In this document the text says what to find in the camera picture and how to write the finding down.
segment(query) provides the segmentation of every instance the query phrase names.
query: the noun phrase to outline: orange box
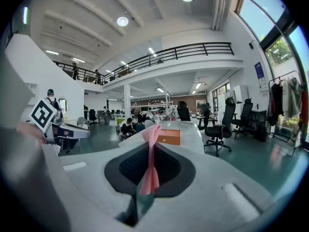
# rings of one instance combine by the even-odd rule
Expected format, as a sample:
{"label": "orange box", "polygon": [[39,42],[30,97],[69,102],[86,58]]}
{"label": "orange box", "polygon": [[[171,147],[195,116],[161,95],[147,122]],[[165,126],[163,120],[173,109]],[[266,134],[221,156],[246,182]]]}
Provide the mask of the orange box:
{"label": "orange box", "polygon": [[180,130],[161,130],[157,142],[180,145]]}

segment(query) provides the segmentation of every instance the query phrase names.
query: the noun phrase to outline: pink ribbon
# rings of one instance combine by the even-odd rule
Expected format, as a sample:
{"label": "pink ribbon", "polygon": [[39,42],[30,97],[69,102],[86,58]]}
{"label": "pink ribbon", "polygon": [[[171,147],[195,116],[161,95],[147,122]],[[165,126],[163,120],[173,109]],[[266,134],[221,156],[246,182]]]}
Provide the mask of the pink ribbon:
{"label": "pink ribbon", "polygon": [[142,135],[145,142],[149,142],[148,168],[140,189],[141,195],[149,195],[159,187],[158,173],[155,169],[154,145],[161,131],[161,125],[152,125],[143,130]]}

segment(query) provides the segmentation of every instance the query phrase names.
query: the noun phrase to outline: backpack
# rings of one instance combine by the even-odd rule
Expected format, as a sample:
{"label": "backpack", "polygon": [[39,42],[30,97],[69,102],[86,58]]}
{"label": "backpack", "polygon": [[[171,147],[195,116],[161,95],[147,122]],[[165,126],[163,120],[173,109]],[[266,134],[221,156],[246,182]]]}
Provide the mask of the backpack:
{"label": "backpack", "polygon": [[59,107],[59,104],[58,104],[58,102],[57,102],[57,100],[56,100],[56,98],[54,97],[54,101],[52,101],[49,97],[47,97],[47,99],[49,100],[49,102],[50,102],[50,104],[54,107],[54,108],[56,108],[58,111],[61,111],[61,109],[60,109],[60,107]]}
{"label": "backpack", "polygon": [[265,142],[266,137],[267,137],[266,127],[263,125],[263,123],[258,124],[253,138],[257,139],[260,142]]}

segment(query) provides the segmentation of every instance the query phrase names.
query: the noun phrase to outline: floor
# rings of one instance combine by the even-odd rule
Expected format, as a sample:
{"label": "floor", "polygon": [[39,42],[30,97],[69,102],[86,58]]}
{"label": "floor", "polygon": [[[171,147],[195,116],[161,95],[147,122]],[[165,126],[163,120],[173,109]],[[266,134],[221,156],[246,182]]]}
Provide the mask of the floor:
{"label": "floor", "polygon": [[[109,126],[103,124],[91,126],[92,138],[81,140],[81,148],[77,143],[72,151],[68,154],[64,152],[61,156],[118,148],[121,139],[116,132],[115,125],[115,121],[111,120]],[[206,144],[209,137],[203,131],[201,134]],[[252,135],[249,135],[248,139],[243,135],[238,135],[234,139],[233,135],[231,138],[224,139],[224,142],[232,148],[232,152],[222,148],[219,151],[219,157],[264,186],[273,195],[274,200],[297,187],[309,164],[306,151],[297,149],[291,157],[293,148],[277,138],[267,139],[262,143],[253,139]],[[205,147],[205,153],[214,156],[215,146]]]}

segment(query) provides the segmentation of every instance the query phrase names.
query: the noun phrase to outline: hand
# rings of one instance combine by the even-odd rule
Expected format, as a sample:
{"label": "hand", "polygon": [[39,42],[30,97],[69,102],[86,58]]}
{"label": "hand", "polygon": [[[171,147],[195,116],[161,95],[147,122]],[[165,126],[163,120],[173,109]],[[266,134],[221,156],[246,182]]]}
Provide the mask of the hand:
{"label": "hand", "polygon": [[16,131],[36,138],[42,145],[45,143],[44,134],[36,125],[20,122],[16,127]]}

